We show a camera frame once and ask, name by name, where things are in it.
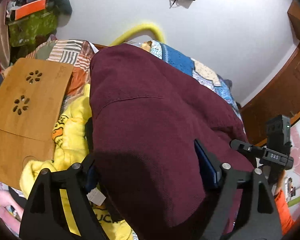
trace green strip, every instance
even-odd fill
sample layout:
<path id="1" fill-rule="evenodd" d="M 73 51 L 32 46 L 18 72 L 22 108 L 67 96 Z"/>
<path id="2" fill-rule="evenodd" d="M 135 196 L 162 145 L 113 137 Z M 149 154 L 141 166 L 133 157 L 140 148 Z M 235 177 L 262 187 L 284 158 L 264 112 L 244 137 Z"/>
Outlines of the green strip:
<path id="1" fill-rule="evenodd" d="M 300 202 L 300 196 L 299 197 L 296 197 L 295 199 L 293 199 L 293 200 L 290 200 L 289 202 L 288 202 L 288 207 L 292 207 L 292 206 L 294 206 L 295 204 L 298 204 Z"/>

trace yellow foam pipe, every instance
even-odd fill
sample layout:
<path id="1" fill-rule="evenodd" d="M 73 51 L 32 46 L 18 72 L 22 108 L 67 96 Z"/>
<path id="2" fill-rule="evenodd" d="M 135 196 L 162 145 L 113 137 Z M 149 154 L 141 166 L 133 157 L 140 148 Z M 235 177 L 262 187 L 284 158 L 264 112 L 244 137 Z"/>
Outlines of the yellow foam pipe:
<path id="1" fill-rule="evenodd" d="M 154 25 L 153 23 L 142 23 L 140 25 L 133 27 L 132 29 L 128 30 L 127 32 L 125 32 L 123 35 L 121 35 L 119 38 L 117 38 L 114 42 L 112 42 L 109 46 L 119 45 L 125 41 L 128 41 L 132 35 L 135 35 L 136 33 L 139 33 L 141 31 L 146 31 L 146 30 L 151 31 L 154 34 L 155 39 L 157 41 L 164 43 L 163 34 L 156 25 Z"/>

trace maroon fabric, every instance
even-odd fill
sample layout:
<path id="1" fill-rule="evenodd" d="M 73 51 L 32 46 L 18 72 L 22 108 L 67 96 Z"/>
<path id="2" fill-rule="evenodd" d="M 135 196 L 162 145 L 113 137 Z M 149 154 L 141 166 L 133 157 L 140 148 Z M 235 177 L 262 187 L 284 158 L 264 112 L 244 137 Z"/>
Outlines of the maroon fabric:
<path id="1" fill-rule="evenodd" d="M 132 45 L 98 52 L 90 71 L 94 155 L 114 206 L 139 239 L 194 239 L 216 199 L 203 189 L 194 139 L 251 171 L 229 147 L 246 140 L 241 121 L 220 96 Z"/>

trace orange sleeve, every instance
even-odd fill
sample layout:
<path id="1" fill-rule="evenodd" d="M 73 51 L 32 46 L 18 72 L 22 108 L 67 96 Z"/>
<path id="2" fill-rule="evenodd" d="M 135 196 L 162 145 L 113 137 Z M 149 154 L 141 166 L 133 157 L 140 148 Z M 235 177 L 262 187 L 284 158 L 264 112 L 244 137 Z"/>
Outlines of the orange sleeve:
<path id="1" fill-rule="evenodd" d="M 294 221 L 292 220 L 292 217 L 290 215 L 288 204 L 285 200 L 282 190 L 280 190 L 279 194 L 276 196 L 274 201 L 275 201 L 275 204 L 277 206 L 279 216 L 280 216 L 282 234 L 285 235 L 290 230 L 290 228 L 293 226 Z"/>

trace yellow blanket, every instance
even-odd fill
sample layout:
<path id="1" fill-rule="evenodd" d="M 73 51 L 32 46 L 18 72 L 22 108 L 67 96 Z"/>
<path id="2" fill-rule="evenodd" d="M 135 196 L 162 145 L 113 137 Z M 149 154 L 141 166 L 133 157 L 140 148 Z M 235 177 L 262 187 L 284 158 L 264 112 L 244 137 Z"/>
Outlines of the yellow blanket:
<path id="1" fill-rule="evenodd" d="M 87 140 L 84 137 L 84 126 L 92 116 L 89 94 L 90 85 L 87 84 L 84 96 L 73 101 L 57 121 L 52 134 L 52 139 L 56 143 L 54 159 L 45 162 L 29 161 L 24 167 L 20 178 L 20 187 L 26 198 L 43 168 L 48 168 L 52 172 L 63 171 L 73 163 L 81 163 L 89 153 Z M 69 229 L 72 233 L 80 235 L 71 212 L 66 190 L 61 189 L 60 194 Z M 131 227 L 125 220 L 113 222 L 104 205 L 93 205 L 93 211 L 110 240 L 132 240 Z"/>

